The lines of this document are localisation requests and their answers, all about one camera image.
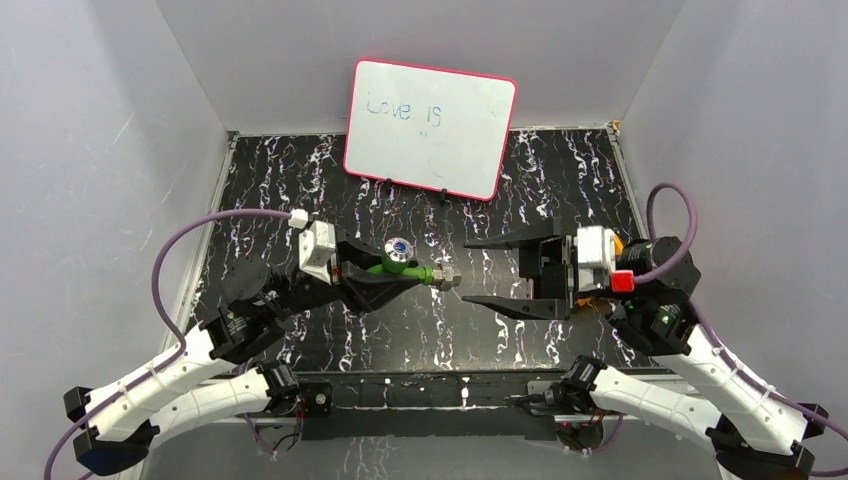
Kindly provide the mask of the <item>green water faucet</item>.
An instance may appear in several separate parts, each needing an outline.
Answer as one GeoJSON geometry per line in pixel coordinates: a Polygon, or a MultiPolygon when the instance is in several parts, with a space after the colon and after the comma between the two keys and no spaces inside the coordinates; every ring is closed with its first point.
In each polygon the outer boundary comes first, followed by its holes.
{"type": "Polygon", "coordinates": [[[391,237],[383,246],[380,262],[366,269],[369,273],[403,275],[418,279],[423,285],[434,286],[434,269],[420,266],[414,258],[413,244],[402,237],[391,237]]]}

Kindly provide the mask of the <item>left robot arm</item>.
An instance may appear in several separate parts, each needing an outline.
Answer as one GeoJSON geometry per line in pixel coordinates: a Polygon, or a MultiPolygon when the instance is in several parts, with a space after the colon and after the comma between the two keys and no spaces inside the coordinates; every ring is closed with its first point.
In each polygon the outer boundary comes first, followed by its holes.
{"type": "Polygon", "coordinates": [[[282,361],[258,356],[291,317],[339,302],[378,310],[417,286],[450,287],[453,273],[420,264],[406,240],[369,246],[323,221],[296,221],[298,262],[288,273],[259,257],[229,266],[217,315],[123,378],[63,398],[77,428],[77,462],[97,476],[125,471],[168,439],[222,418],[267,411],[286,416],[300,401],[282,361]]]}

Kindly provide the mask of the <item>silver hex nut fitting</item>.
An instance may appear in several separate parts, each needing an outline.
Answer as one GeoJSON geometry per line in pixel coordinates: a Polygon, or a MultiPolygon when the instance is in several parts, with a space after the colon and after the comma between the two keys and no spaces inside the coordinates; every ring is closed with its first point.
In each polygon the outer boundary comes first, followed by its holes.
{"type": "Polygon", "coordinates": [[[433,268],[433,288],[442,292],[447,292],[458,287],[461,282],[461,271],[456,266],[438,263],[433,268]]]}

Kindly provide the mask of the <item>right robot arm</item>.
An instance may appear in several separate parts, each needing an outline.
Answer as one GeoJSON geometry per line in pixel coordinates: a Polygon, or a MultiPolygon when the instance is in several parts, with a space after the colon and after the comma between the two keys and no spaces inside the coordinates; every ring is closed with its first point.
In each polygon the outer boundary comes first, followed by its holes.
{"type": "Polygon", "coordinates": [[[636,379],[579,356],[546,387],[530,384],[514,406],[540,414],[613,411],[637,417],[712,452],[739,479],[807,479],[814,455],[804,441],[822,434],[816,404],[783,404],[711,333],[694,311],[700,273],[675,237],[622,244],[602,226],[568,231],[557,218],[472,242],[514,250],[525,299],[477,296],[474,303],[516,320],[565,320],[583,299],[615,302],[608,320],[631,348],[682,377],[693,395],[636,379]]]}

